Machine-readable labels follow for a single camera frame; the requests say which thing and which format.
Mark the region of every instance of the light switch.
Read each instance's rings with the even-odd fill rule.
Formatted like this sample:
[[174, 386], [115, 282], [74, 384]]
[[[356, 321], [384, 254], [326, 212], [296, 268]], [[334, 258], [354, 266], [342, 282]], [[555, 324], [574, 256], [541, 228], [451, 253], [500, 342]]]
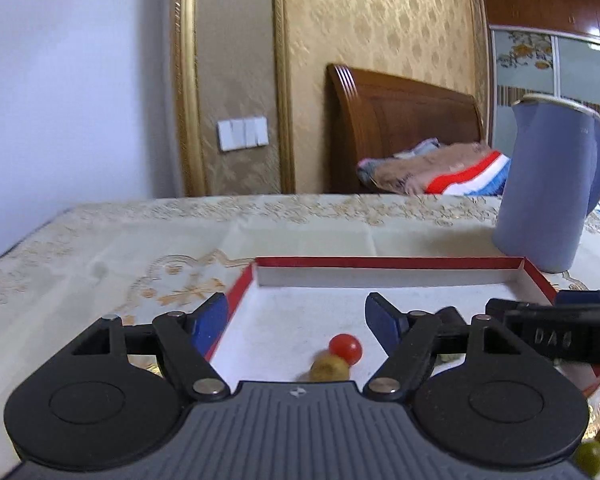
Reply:
[[231, 120], [231, 130], [234, 136], [234, 144], [235, 148], [238, 150], [239, 148], [245, 147], [244, 142], [244, 121], [242, 119], [232, 119]]
[[237, 150], [234, 143], [234, 133], [231, 129], [231, 121], [218, 121], [218, 138], [220, 140], [220, 149], [223, 152]]
[[244, 147], [255, 148], [258, 145], [256, 138], [256, 118], [251, 117], [244, 120]]
[[256, 117], [253, 119], [256, 129], [256, 141], [258, 146], [266, 146], [269, 143], [269, 131], [267, 129], [267, 118]]

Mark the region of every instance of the wallpaper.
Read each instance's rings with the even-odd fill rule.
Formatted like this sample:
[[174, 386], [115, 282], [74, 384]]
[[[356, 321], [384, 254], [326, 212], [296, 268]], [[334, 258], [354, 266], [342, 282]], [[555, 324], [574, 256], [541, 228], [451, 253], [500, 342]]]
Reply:
[[476, 94], [486, 109], [472, 0], [286, 0], [286, 9], [297, 192], [327, 189], [329, 63]]
[[[197, 0], [200, 134], [211, 195], [280, 192], [272, 0]], [[218, 121], [265, 116], [269, 145], [223, 153]]]

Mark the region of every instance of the lace tablecloth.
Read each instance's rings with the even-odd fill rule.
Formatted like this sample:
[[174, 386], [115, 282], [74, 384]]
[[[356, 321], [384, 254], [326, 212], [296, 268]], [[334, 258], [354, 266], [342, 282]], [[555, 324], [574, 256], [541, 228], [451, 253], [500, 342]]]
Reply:
[[[0, 476], [9, 393], [109, 312], [146, 323], [226, 290], [256, 256], [494, 256], [497, 198], [260, 196], [75, 208], [0, 259]], [[600, 215], [557, 288], [600, 288]], [[592, 401], [593, 416], [599, 399]]]

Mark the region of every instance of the white wall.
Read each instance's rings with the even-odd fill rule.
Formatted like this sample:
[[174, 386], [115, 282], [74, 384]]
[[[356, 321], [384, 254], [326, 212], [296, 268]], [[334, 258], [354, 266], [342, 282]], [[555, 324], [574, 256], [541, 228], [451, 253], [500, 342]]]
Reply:
[[83, 202], [173, 196], [167, 0], [0, 0], [0, 254]]

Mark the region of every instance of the blanket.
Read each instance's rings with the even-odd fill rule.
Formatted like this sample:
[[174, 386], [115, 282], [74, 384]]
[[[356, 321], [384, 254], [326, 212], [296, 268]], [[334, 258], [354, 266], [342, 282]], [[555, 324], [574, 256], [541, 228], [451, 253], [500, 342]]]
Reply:
[[444, 146], [427, 139], [411, 152], [361, 160], [358, 177], [367, 187], [402, 195], [494, 196], [502, 194], [509, 166], [507, 156], [479, 142]]

